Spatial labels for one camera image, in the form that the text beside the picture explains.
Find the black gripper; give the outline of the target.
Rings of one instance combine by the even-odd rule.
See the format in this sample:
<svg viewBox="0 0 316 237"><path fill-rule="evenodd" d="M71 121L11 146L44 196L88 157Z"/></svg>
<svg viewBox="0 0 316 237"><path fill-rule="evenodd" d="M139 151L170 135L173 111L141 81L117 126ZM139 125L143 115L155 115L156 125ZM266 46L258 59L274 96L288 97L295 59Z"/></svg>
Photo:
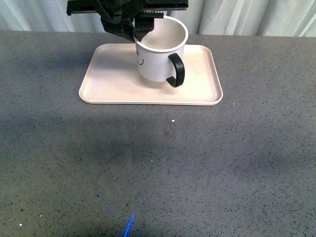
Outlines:
<svg viewBox="0 0 316 237"><path fill-rule="evenodd" d="M154 29L154 19L139 17L135 18L133 26L132 17L142 11L168 11L185 10L189 7L187 0L69 0L67 1L67 15L98 13L101 16L101 23L104 30L112 35L134 41L133 30L136 38L141 41L149 32ZM123 19L118 23L110 20L117 15Z"/></svg>

